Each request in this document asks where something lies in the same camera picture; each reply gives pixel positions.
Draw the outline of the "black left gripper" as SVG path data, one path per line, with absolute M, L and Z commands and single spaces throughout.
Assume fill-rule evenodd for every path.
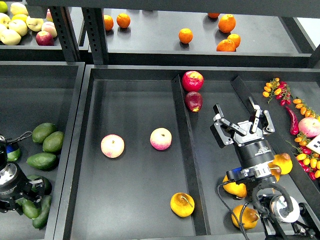
M 19 215 L 23 215 L 23 204 L 20 199 L 26 198 L 34 203 L 39 203 L 45 195 L 45 187 L 42 178 L 29 180 L 17 163 L 1 163 L 0 212 L 16 211 Z

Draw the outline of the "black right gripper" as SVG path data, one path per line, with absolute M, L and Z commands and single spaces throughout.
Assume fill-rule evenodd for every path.
M 249 96 L 253 108 L 252 122 L 246 120 L 237 124 L 225 119 L 219 104 L 213 106 L 215 116 L 210 130 L 220 148 L 234 144 L 235 152 L 243 169 L 259 164 L 270 163 L 274 160 L 271 145 L 264 138 L 275 132 L 268 110 L 262 110 Z

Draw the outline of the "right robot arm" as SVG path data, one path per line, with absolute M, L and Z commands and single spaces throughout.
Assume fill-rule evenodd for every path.
M 250 119 L 229 122 L 219 104 L 213 106 L 215 116 L 210 127 L 220 148 L 234 146 L 240 167 L 226 172 L 222 183 L 245 184 L 248 203 L 261 219 L 267 240 L 318 240 L 320 222 L 307 203 L 297 203 L 284 187 L 276 182 L 269 164 L 274 160 L 266 136 L 274 133 L 270 114 L 250 97 L 253 111 Z

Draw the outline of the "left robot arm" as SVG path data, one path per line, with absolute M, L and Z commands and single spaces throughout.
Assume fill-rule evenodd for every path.
M 8 161 L 7 148 L 9 144 L 17 143 L 25 137 L 7 140 L 0 136 L 0 211 L 7 213 L 16 211 L 23 214 L 21 199 L 29 200 L 38 205 L 45 195 L 45 183 L 42 177 L 28 179 L 16 162 Z

